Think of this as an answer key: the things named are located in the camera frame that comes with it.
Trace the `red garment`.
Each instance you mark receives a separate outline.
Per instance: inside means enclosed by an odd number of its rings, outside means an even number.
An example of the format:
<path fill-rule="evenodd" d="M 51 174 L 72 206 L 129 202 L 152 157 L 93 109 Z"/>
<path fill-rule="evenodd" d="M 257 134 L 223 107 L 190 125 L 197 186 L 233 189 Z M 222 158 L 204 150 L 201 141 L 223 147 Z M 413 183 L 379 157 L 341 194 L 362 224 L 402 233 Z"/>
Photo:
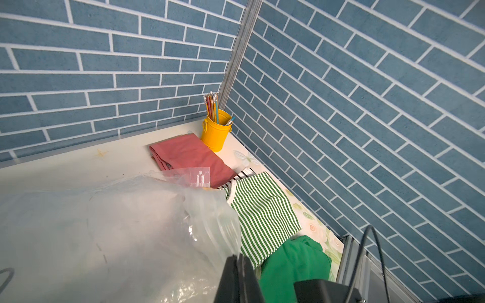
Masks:
<path fill-rule="evenodd" d="M 218 188 L 236 176 L 236 172 L 193 133 L 150 145 L 149 151 L 160 170 L 208 167 L 212 188 Z"/>

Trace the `striped black white garment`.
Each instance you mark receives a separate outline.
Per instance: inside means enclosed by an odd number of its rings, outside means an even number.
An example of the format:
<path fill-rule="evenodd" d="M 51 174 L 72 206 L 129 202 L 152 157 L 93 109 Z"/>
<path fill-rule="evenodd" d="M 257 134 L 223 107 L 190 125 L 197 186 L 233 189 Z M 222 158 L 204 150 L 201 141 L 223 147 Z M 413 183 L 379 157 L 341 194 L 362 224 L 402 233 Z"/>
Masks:
<path fill-rule="evenodd" d="M 237 181 L 237 180 L 241 180 L 241 179 L 244 179 L 244 178 L 248 178 L 248 177 L 250 177 L 250 176 L 252 176 L 254 174 L 256 174 L 256 172 L 252 168 L 247 167 L 247 168 L 243 169 L 241 172 L 237 173 L 227 183 L 225 183 L 225 184 L 221 185 L 220 187 L 218 187 L 218 189 L 230 188 L 233 181 Z"/>

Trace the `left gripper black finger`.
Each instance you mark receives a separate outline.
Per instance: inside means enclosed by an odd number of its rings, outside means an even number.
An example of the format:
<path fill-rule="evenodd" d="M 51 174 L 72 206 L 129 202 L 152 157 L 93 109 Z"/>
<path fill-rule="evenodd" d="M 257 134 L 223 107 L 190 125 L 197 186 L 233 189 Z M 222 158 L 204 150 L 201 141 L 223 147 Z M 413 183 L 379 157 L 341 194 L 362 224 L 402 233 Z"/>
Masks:
<path fill-rule="evenodd" d="M 251 261 L 239 254 L 227 258 L 214 303 L 265 302 Z"/>

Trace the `bright green garment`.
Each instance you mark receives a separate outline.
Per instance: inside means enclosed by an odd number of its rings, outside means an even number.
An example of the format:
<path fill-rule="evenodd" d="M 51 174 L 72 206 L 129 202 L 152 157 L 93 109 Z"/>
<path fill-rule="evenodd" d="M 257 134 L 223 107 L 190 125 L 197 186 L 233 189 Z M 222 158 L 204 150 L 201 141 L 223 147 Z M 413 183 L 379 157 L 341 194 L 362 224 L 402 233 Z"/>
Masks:
<path fill-rule="evenodd" d="M 259 285 L 265 302 L 296 302 L 294 284 L 327 280 L 332 260 L 308 236 L 284 242 L 261 266 Z"/>

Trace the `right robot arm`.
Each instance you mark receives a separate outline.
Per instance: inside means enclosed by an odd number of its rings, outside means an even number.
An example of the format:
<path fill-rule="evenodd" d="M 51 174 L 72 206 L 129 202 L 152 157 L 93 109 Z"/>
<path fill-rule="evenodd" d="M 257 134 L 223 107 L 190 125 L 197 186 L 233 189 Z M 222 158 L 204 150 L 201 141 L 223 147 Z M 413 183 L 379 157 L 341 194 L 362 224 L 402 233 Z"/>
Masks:
<path fill-rule="evenodd" d="M 294 283 L 294 290 L 296 293 L 297 302 L 365 302 L 364 297 L 355 288 L 355 285 L 357 280 L 357 272 L 359 271 L 363 263 L 365 243 L 370 233 L 372 233 L 373 237 L 375 238 L 375 242 L 379 252 L 386 301 L 391 302 L 383 251 L 377 232 L 372 225 L 368 225 L 365 228 L 361 243 L 359 245 L 359 249 L 357 251 L 356 262 L 352 270 L 349 285 L 337 284 L 335 282 L 330 282 L 327 280 L 315 279 L 296 282 Z"/>

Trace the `clear vacuum bag with valve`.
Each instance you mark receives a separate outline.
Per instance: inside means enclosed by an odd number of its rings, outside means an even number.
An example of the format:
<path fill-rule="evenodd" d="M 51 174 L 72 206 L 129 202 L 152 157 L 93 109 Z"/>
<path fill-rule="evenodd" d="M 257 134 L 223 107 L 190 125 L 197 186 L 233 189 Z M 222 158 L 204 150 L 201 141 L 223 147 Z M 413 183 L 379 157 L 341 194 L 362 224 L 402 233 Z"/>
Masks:
<path fill-rule="evenodd" d="M 212 302 L 241 251 L 222 190 L 141 175 L 1 198 L 2 302 Z"/>

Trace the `green white striped garment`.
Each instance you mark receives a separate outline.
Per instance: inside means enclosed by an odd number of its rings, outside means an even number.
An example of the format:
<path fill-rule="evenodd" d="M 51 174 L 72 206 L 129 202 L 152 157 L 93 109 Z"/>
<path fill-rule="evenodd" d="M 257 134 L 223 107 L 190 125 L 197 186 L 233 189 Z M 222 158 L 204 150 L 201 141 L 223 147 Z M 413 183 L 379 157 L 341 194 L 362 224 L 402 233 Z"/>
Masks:
<path fill-rule="evenodd" d="M 241 226 L 241 252 L 258 267 L 300 230 L 289 198 L 267 172 L 222 188 Z"/>

